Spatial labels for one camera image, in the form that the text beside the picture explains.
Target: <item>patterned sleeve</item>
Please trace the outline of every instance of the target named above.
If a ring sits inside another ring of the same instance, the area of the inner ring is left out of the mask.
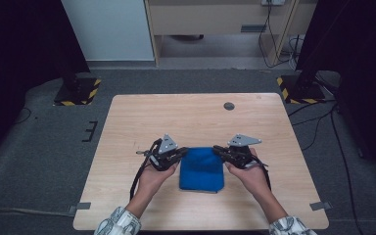
[[[270,235],[316,235],[295,216],[286,216],[270,224]]]
[[[103,220],[94,235],[135,235],[141,227],[139,219],[125,208],[118,207]]]

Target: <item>power outlet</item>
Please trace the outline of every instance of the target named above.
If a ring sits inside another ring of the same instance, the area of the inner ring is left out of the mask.
[[[285,0],[261,0],[262,6],[268,6],[269,4],[272,6],[281,6],[285,5]]]

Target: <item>black circular marker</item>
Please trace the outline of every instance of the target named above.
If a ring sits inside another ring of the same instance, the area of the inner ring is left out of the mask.
[[[228,110],[228,111],[232,111],[234,110],[235,106],[233,103],[231,102],[227,102],[224,104],[224,109]]]

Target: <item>yellow and black tape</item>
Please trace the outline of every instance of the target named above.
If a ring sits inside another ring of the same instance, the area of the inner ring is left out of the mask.
[[[282,92],[283,99],[285,100],[286,104],[314,104],[314,103],[322,103],[324,102],[323,99],[292,99],[289,96],[289,92],[285,83],[283,82],[282,77],[277,77],[277,84],[280,87],[280,91]]]
[[[97,90],[99,89],[99,85],[101,81],[102,81],[101,79],[95,79],[94,84],[89,90],[88,96],[86,95],[87,98],[85,100],[80,100],[80,101],[64,100],[64,101],[55,103],[55,105],[56,106],[90,105],[94,99],[94,96],[97,93]]]

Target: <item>blue object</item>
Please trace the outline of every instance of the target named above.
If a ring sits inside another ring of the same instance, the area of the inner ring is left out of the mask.
[[[221,158],[211,147],[189,148],[181,160],[179,188],[216,193],[223,187]]]

